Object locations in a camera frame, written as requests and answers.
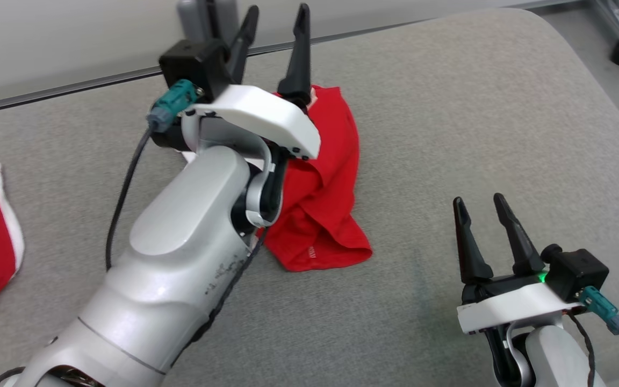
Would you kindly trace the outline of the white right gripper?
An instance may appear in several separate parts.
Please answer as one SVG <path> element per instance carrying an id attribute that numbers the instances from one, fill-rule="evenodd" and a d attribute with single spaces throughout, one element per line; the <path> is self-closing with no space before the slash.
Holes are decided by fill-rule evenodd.
<path id="1" fill-rule="evenodd" d="M 461 281 L 466 284 L 462 305 L 457 308 L 462 331 L 472 334 L 511 323 L 532 324 L 562 311 L 582 313 L 582 303 L 562 300 L 545 283 L 545 264 L 505 196 L 496 193 L 493 200 L 514 258 L 514 275 L 494 279 L 472 233 L 471 216 L 463 199 L 454 199 L 458 262 Z"/>

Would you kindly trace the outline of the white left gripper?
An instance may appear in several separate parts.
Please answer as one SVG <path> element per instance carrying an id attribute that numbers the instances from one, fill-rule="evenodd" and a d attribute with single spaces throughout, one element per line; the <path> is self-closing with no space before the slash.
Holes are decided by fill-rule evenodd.
<path id="1" fill-rule="evenodd" d="M 256 37 L 260 9 L 252 5 L 230 45 L 228 72 L 234 85 L 210 103 L 194 103 L 183 117 L 183 139 L 192 152 L 213 145 L 233 146 L 243 155 L 261 151 L 271 141 L 303 159 L 317 159 L 319 130 L 300 109 L 312 100 L 311 22 L 307 3 L 301 3 L 294 22 L 294 45 L 278 96 L 258 87 L 241 85 L 249 49 Z"/>

